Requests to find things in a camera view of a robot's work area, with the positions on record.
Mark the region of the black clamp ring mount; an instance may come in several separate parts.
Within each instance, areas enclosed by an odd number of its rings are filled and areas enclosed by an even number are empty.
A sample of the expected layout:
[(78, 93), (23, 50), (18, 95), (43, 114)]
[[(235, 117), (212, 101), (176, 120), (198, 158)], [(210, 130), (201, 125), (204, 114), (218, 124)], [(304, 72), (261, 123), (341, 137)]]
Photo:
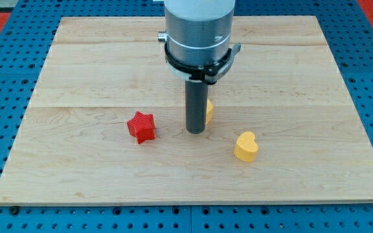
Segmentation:
[(169, 70), (180, 79), (192, 83), (214, 85), (224, 77), (232, 67), (234, 57), (241, 51), (242, 44), (237, 43), (229, 48), (221, 60), (207, 66), (186, 65), (177, 61), (169, 52), (167, 43), (164, 44), (165, 60)]

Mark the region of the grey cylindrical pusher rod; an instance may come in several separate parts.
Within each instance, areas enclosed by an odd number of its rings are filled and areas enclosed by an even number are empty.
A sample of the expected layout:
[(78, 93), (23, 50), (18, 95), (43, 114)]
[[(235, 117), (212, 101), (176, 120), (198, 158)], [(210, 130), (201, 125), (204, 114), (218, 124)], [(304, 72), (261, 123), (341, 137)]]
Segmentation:
[(186, 130), (199, 134), (205, 130), (208, 85), (185, 82)]

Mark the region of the grey cylindrical robot arm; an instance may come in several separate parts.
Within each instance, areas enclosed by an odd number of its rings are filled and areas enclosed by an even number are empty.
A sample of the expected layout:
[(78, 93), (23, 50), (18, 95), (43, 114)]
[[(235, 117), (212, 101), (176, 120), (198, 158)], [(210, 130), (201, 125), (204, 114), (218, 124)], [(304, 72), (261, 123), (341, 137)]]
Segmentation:
[(168, 68), (185, 82), (186, 130), (205, 130), (208, 86), (231, 68), (241, 44), (230, 47), (235, 0), (166, 0), (164, 43)]

